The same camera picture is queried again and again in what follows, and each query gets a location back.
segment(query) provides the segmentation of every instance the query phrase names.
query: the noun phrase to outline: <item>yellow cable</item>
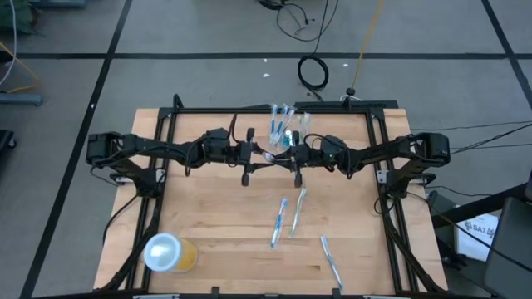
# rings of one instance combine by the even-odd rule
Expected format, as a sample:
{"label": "yellow cable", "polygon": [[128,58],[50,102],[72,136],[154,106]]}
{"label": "yellow cable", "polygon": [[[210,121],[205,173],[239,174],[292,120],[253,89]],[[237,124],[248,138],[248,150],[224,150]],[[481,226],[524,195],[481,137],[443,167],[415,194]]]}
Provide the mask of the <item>yellow cable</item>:
{"label": "yellow cable", "polygon": [[355,84],[357,83],[358,72],[360,71],[362,67],[362,56],[364,56],[364,52],[366,51],[366,46],[367,46],[367,43],[369,42],[369,37],[372,35],[375,25],[377,25],[377,19],[379,18],[379,15],[381,14],[383,3],[384,3],[384,0],[379,0],[379,3],[377,4],[377,11],[373,15],[372,23],[367,29],[366,36],[364,37],[364,42],[362,43],[362,49],[360,50],[360,56],[358,57],[358,61],[357,61],[357,70],[355,71],[355,79],[353,79],[352,85],[351,85],[351,88],[353,89],[355,88]]}
{"label": "yellow cable", "polygon": [[[37,82],[40,81],[39,77],[35,74],[35,72],[33,72],[31,68],[27,67],[22,61],[18,60],[18,58],[15,57],[15,55],[6,47],[6,45],[3,44],[3,42],[0,42],[0,47],[3,48],[7,52],[7,54],[11,55],[11,57],[13,57],[13,60],[18,62],[23,68],[25,68],[26,71],[29,72],[30,75],[32,75],[32,77],[33,77],[33,79],[35,79],[35,81],[37,81]],[[7,93],[13,93],[13,92],[17,92],[17,91],[27,91],[27,90],[30,90],[30,89],[33,89],[33,88],[38,88],[38,87],[39,87],[38,85],[23,86],[23,87],[18,87],[18,88],[11,89]]]}

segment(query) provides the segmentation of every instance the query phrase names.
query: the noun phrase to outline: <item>wooden table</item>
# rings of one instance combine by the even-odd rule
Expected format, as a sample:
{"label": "wooden table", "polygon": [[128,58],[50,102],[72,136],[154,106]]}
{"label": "wooden table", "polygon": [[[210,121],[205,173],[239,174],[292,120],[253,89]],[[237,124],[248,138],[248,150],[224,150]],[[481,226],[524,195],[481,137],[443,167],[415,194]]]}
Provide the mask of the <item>wooden table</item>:
{"label": "wooden table", "polygon": [[[410,132],[404,110],[384,111],[391,140]],[[157,113],[138,110],[132,132],[153,138]],[[206,130],[227,129],[231,117],[178,115],[174,142],[195,140]],[[239,115],[236,138],[245,139],[247,128],[254,127],[256,141],[266,145],[269,117]],[[380,138],[378,123],[374,121],[374,125]],[[351,148],[369,146],[363,115],[313,115],[311,129],[335,135]],[[148,165],[146,157],[133,160],[142,167]],[[394,162],[397,168],[406,163],[404,159]],[[372,166],[351,180],[338,171],[303,169],[308,191],[294,239],[288,238],[288,227],[300,189],[293,186],[293,174],[280,167],[261,169],[251,176],[249,186],[243,187],[242,171],[240,167],[207,164],[193,169],[186,178],[184,167],[170,162],[159,231],[190,240],[199,249],[199,258],[187,273],[153,272],[150,292],[209,293],[211,287],[218,286],[222,293],[331,294],[337,282],[323,254],[319,240],[323,234],[343,280],[342,294],[394,293],[382,218],[373,211],[377,184]],[[409,191],[424,196],[421,187],[411,186]],[[113,213],[134,194],[132,184],[119,187]],[[278,247],[272,250],[269,242],[282,198],[288,199],[286,221]],[[426,203],[415,197],[402,202],[412,252],[436,283],[446,288]],[[131,251],[139,208],[140,200],[109,228],[95,287],[108,282]],[[400,253],[398,259],[402,286],[408,289]],[[140,258],[136,286],[143,268]]]}

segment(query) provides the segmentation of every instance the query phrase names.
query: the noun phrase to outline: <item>wooden board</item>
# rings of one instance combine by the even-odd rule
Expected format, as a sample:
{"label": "wooden board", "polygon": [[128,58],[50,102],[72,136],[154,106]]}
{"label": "wooden board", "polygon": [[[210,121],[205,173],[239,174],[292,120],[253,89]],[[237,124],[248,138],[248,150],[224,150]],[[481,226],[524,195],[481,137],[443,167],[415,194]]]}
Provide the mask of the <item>wooden board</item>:
{"label": "wooden board", "polygon": [[[404,110],[385,110],[385,115],[391,139],[409,133]],[[156,116],[157,110],[138,110],[133,133],[152,138]],[[206,130],[228,128],[231,117],[178,115],[173,141],[182,143]],[[254,127],[255,140],[266,147],[268,122],[269,115],[239,115],[236,138],[244,139],[247,128]],[[369,146],[363,115],[313,115],[312,132],[335,135],[355,149]],[[135,157],[142,166],[147,161],[146,157]],[[405,162],[397,159],[396,167]],[[222,293],[330,294],[337,282],[319,241],[319,236],[325,235],[344,283],[343,294],[393,293],[382,219],[373,211],[377,188],[372,166],[351,180],[337,171],[330,174],[325,169],[303,169],[308,191],[293,239],[288,238],[288,231],[300,191],[293,186],[293,174],[278,167],[261,169],[252,175],[248,187],[242,187],[242,171],[207,164],[193,169],[186,178],[184,167],[170,162],[160,232],[187,238],[198,247],[199,258],[187,273],[154,272],[151,292],[208,293],[212,286],[218,286]],[[409,190],[423,195],[420,187]],[[133,186],[120,187],[113,213],[134,192]],[[269,241],[282,198],[288,199],[286,221],[279,245],[272,250]],[[139,207],[140,200],[110,227],[95,287],[109,281],[131,250]],[[426,204],[411,197],[403,200],[403,208],[414,255],[446,288]],[[403,288],[407,289],[401,257],[400,262]],[[143,266],[140,260],[137,286]]]}

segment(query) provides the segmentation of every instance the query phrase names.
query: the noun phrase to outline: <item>orange liquid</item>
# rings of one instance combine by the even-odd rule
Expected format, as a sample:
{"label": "orange liquid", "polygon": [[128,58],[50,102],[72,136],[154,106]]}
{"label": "orange liquid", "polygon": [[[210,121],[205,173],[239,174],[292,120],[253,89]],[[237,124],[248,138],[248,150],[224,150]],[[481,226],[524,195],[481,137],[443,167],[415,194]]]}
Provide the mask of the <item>orange liquid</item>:
{"label": "orange liquid", "polygon": [[179,238],[181,242],[181,259],[175,265],[177,272],[186,272],[192,269],[198,259],[198,249],[189,241]]}

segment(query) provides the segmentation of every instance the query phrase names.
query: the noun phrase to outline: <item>floor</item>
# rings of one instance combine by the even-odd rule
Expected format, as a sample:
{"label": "floor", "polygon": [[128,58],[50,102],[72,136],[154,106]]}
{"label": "floor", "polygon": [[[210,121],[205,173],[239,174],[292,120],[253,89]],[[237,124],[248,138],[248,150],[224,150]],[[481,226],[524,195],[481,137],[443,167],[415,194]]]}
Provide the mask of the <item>floor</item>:
{"label": "floor", "polygon": [[[324,1],[293,2],[317,20],[301,33],[313,36]],[[325,100],[337,100],[350,86],[353,58],[376,8],[375,0],[339,3],[318,50],[327,53],[330,70],[320,92]],[[412,128],[532,120],[532,92],[520,76],[532,76],[531,9],[527,0],[386,0],[357,96],[397,100]],[[313,100],[296,67],[315,44],[284,36],[275,17],[252,0],[87,0],[85,9],[42,12],[37,35],[21,37],[18,48],[42,80],[34,92],[45,103],[0,106],[0,128],[14,130],[18,139],[0,177],[0,238],[9,241],[0,243],[3,297],[20,296],[52,205],[62,199],[33,296],[91,290],[115,189],[88,174],[80,128],[128,132],[137,108],[168,106],[176,92],[187,107]],[[281,24],[296,29],[289,15]],[[0,40],[12,45],[9,35]],[[321,80],[311,63],[303,73],[308,81]],[[28,83],[31,77],[16,66],[3,87]],[[515,127],[446,134],[461,147]],[[530,131],[522,130],[493,145],[531,141]],[[530,147],[471,150],[436,169],[435,184],[492,194],[523,183],[531,168]],[[74,171],[71,180],[66,169]],[[457,203],[474,200],[441,192]],[[451,288],[476,292],[449,280]]]}

